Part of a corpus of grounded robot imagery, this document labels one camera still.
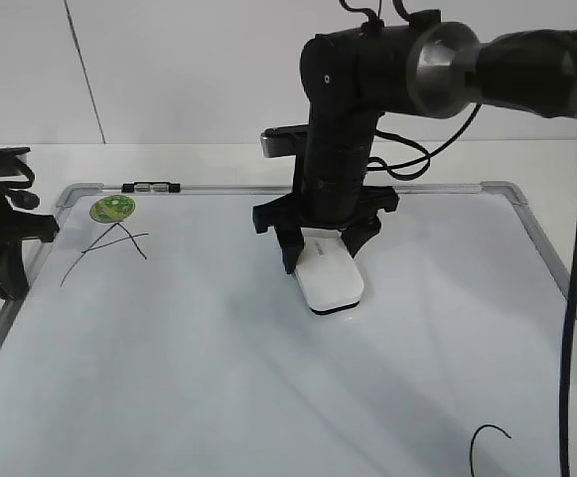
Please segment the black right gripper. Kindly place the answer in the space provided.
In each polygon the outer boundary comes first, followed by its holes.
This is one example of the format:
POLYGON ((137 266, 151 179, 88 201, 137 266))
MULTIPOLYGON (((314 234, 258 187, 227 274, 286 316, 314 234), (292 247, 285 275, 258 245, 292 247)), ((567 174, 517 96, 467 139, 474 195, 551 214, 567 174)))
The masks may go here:
POLYGON ((305 153, 293 156, 292 191, 253 208, 255 230, 275 230, 287 274, 295 271, 305 246, 301 229, 342 231, 342 242, 355 257, 379 234, 377 213, 396 210, 392 187, 363 183, 377 120, 373 111, 341 118, 311 112, 305 153))

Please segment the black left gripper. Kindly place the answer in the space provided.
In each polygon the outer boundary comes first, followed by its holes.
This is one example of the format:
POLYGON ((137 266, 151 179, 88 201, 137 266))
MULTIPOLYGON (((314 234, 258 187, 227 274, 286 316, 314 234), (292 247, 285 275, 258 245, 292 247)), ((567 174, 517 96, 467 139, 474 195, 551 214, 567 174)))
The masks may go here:
POLYGON ((39 197, 31 192, 36 176, 27 164, 27 146, 0 148, 0 299, 24 298, 30 285, 25 272, 23 240, 54 241, 59 225, 52 215, 34 212, 39 197))

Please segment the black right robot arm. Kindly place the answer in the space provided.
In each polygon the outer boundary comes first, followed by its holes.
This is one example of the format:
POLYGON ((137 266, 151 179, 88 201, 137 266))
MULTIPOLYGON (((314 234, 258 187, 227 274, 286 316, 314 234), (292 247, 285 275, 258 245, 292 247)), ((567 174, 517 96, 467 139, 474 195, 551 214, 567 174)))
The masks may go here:
POLYGON ((269 128, 261 137, 266 156, 294 158, 292 189, 252 212, 258 233, 275 231, 287 272, 303 251, 303 230, 338 231, 356 253, 378 234, 378 214, 397 208, 392 188, 364 181, 384 114, 444 119, 479 104, 577 119, 577 30, 483 43, 436 10, 391 27, 368 12, 358 28, 311 39, 300 77, 307 123, 269 128))

